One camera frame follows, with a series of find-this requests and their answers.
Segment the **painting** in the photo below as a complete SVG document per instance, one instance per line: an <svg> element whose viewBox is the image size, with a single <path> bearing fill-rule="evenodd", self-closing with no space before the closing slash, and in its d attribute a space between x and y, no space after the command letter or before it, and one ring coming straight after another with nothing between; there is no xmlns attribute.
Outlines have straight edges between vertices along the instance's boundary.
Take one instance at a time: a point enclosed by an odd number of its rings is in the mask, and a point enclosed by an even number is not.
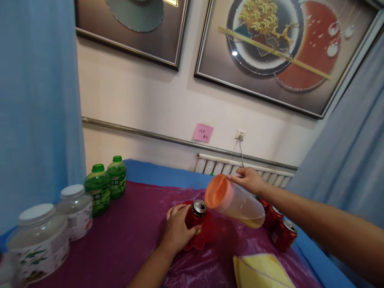
<svg viewBox="0 0 384 288"><path fill-rule="evenodd" d="M189 0L75 0L79 36L179 70Z"/></svg>
<svg viewBox="0 0 384 288"><path fill-rule="evenodd" d="M321 119L384 23L364 0L210 0L194 76Z"/></svg>

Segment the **blue curtain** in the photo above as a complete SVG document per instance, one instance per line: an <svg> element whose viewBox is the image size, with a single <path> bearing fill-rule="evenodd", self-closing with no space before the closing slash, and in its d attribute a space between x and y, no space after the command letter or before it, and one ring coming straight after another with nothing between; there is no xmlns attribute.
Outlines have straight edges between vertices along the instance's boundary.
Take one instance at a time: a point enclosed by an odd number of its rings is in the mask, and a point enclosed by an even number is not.
<svg viewBox="0 0 384 288"><path fill-rule="evenodd" d="M383 55L384 34L287 187L381 228L384 228ZM357 287L370 286L331 258Z"/></svg>
<svg viewBox="0 0 384 288"><path fill-rule="evenodd" d="M85 177L73 1L0 2L0 235Z"/></svg>

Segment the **green bottle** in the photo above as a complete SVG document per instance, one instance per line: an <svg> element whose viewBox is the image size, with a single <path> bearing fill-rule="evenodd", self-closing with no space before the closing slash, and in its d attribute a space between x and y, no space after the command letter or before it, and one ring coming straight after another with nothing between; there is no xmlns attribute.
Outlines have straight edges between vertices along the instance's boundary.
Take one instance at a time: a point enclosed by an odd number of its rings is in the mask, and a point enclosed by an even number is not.
<svg viewBox="0 0 384 288"><path fill-rule="evenodd" d="M111 199L117 199L125 193L125 175L127 167L121 156L114 156L113 162L108 166L107 172L111 176Z"/></svg>
<svg viewBox="0 0 384 288"><path fill-rule="evenodd" d="M93 217L103 214L111 201L110 192L111 178L104 171L103 164L96 164L92 167L92 173L85 178L85 192L93 197Z"/></svg>

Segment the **hand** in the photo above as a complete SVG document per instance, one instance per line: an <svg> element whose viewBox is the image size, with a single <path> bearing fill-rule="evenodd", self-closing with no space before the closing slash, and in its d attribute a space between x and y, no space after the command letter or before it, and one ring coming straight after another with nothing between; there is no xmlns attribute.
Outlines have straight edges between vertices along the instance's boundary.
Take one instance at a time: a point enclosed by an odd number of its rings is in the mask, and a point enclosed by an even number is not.
<svg viewBox="0 0 384 288"><path fill-rule="evenodd" d="M167 213L167 226L159 249L172 259L186 244L196 235L201 225L188 229L185 225L185 217L191 205L180 204L170 208Z"/></svg>
<svg viewBox="0 0 384 288"><path fill-rule="evenodd" d="M268 189L270 184L265 182L254 168L238 168L236 173L243 175L244 178L239 178L235 175L227 175L227 178L242 186L248 192L263 197L263 193Z"/></svg>

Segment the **right hand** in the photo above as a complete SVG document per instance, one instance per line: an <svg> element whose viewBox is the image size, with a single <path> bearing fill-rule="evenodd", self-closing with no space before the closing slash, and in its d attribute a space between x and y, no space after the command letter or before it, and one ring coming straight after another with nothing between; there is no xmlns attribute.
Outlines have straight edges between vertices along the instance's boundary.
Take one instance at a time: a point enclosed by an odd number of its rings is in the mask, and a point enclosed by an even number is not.
<svg viewBox="0 0 384 288"><path fill-rule="evenodd" d="M244 178L240 178L235 175L227 175L228 180L242 186L244 189L248 190L248 192L261 196L267 190L269 184L261 178L258 172L251 167L247 168L238 168L236 173L244 176Z"/></svg>

